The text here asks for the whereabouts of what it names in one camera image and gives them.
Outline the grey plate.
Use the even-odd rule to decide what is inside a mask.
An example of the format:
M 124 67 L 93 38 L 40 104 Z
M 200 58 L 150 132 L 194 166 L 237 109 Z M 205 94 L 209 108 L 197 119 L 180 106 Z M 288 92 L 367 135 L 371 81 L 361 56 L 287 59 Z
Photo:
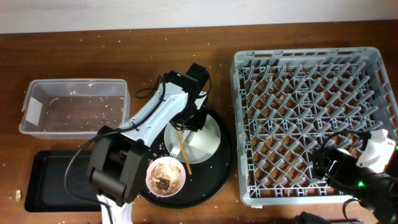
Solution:
M 169 123 L 164 131 L 164 143 L 166 149 L 171 152 L 177 143 L 175 128 Z M 218 149 L 221 143 L 221 131 L 218 123 L 210 114 L 206 117 L 206 123 L 202 130 L 193 132 L 193 138 L 185 152 L 190 164 L 197 164 L 209 159 Z M 182 152 L 176 157 L 180 162 L 185 162 Z

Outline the wooden chopstick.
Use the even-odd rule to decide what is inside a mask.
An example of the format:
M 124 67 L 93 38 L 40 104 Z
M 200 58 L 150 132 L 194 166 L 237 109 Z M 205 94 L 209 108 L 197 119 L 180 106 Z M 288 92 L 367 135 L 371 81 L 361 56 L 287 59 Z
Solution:
M 179 130 L 175 130 L 175 132 L 176 132 L 179 144 L 180 144 L 181 152 L 182 152 L 182 155 L 183 155 L 183 158 L 184 158 L 184 161 L 185 161 L 185 165 L 187 167 L 188 174 L 192 175 L 192 170 L 191 170 L 188 158 L 187 158 L 187 154 L 185 152 L 185 148 L 184 148 L 184 145 L 183 145 L 182 137 L 180 135 Z

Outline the pink bowl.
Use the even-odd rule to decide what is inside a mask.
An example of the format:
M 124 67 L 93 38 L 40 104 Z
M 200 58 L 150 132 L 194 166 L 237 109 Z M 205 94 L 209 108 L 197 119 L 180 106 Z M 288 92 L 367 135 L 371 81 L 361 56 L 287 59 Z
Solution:
M 172 197 L 185 184 L 186 172 L 183 164 L 173 157 L 160 157 L 149 162 L 146 186 L 157 197 Z

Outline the food scraps pile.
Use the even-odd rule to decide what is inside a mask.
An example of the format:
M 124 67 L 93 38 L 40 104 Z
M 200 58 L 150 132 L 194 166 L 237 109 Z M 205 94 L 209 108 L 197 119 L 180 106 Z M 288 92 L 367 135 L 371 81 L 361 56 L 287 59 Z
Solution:
M 153 192 L 169 196 L 182 187 L 182 170 L 173 164 L 157 164 L 150 172 L 149 182 Z

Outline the white plastic fork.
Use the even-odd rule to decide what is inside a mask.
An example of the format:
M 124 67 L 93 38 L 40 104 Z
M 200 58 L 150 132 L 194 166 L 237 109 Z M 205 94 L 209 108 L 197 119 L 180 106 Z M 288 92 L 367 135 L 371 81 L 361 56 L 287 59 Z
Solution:
M 174 145 L 170 152 L 170 156 L 176 158 L 183 147 L 188 146 L 193 138 L 193 131 L 177 131 L 176 132 L 177 143 Z

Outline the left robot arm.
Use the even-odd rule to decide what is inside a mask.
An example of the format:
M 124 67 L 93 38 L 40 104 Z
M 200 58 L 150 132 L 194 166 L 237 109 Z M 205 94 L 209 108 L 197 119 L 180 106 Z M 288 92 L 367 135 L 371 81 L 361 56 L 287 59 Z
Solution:
M 116 129 L 103 126 L 77 151 L 93 146 L 86 178 L 96 198 L 73 193 L 67 175 L 64 188 L 78 200 L 99 205 L 103 223 L 131 223 L 132 203 L 144 184 L 152 143 L 168 124 L 179 131 L 204 127 L 208 93 L 202 89 L 211 83 L 206 67 L 197 63 L 186 73 L 171 70 L 160 75 L 150 100 L 132 118 Z

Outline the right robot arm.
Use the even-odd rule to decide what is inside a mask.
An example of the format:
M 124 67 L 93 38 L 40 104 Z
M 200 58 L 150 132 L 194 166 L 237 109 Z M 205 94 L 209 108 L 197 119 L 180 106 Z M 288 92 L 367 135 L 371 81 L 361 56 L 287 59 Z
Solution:
M 379 223 L 397 223 L 397 178 L 356 165 L 358 159 L 344 150 L 321 148 L 313 153 L 313 175 L 326 177 L 333 189 L 349 195 L 343 203 L 343 216 L 351 202 L 371 210 Z

